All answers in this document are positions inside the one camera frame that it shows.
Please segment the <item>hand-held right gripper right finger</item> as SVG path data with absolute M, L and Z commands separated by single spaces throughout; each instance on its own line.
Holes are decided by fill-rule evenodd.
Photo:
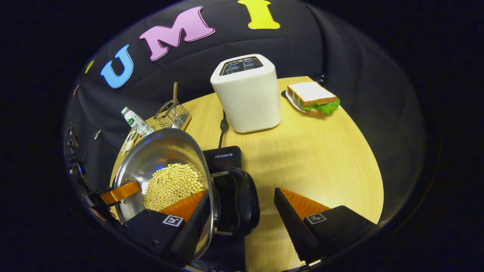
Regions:
M 274 204 L 299 260 L 307 264 L 340 253 L 377 226 L 344 205 L 329 208 L 285 188 L 275 188 Z

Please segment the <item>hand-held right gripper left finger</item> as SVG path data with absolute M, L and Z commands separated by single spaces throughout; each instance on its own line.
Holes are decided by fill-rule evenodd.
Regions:
M 123 202 L 123 237 L 138 253 L 182 267 L 195 259 L 209 216 L 207 189 L 180 200 L 166 213 L 146 209 L 138 192 Z

